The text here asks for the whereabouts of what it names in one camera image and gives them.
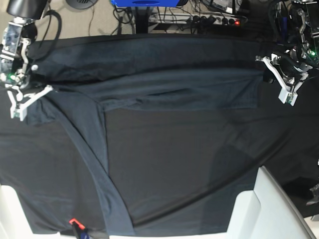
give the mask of orange clip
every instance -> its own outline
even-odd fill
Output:
[[[78,220],[76,220],[75,218],[72,218],[72,219],[69,221],[69,224],[72,225],[73,223],[76,223],[81,230],[84,230],[84,229],[85,229],[85,226],[84,226],[83,224],[81,224]]]

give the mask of floor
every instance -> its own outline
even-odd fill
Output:
[[[13,18],[6,13],[8,0],[0,3],[0,32],[3,32],[7,23]],[[60,13],[62,17],[62,32],[60,38],[73,38],[81,36],[109,35],[118,26],[113,16],[113,7],[108,0],[99,0],[93,7],[86,10],[76,10],[67,5],[65,0],[52,0],[51,8]],[[48,17],[37,21],[38,39],[42,39],[48,25]],[[46,39],[53,39],[57,30],[57,21],[52,18],[50,30]],[[131,34],[129,24],[123,25],[123,34]]]

